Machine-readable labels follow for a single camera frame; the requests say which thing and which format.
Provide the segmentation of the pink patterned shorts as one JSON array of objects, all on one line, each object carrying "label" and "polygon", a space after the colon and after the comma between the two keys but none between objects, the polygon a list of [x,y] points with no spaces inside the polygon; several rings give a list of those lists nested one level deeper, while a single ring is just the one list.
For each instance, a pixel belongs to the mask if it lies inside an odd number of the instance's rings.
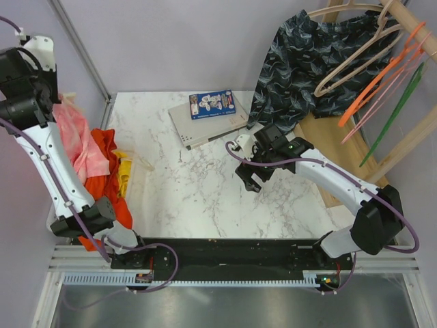
[{"label": "pink patterned shorts", "polygon": [[53,116],[79,180],[84,184],[88,178],[106,176],[109,173],[109,161],[92,137],[82,109],[74,103],[72,94],[61,94],[60,99],[60,104],[53,105]]}]

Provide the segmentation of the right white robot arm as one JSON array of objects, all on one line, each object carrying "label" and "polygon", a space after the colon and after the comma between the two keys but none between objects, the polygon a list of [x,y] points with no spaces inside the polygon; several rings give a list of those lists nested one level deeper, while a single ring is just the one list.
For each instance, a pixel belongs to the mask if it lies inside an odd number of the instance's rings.
[{"label": "right white robot arm", "polygon": [[312,258],[321,269],[330,268],[347,253],[364,251],[376,255],[404,228],[396,188],[390,185],[380,188],[357,178],[302,137],[289,140],[274,124],[253,136],[240,135],[228,142],[226,148],[232,156],[238,151],[243,153],[236,173],[247,191],[261,190],[254,176],[266,182],[275,170],[286,169],[321,186],[354,215],[351,226],[328,232],[317,241]]}]

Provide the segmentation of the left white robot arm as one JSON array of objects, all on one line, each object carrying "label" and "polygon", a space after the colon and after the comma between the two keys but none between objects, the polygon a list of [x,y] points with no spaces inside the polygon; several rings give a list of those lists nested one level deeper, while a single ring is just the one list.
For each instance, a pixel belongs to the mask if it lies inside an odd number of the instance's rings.
[{"label": "left white robot arm", "polygon": [[108,197],[94,200],[68,159],[53,117],[59,102],[57,73],[43,70],[23,47],[1,51],[1,126],[28,154],[52,198],[58,237],[85,237],[114,269],[142,269],[150,253],[141,238],[115,218]]}]

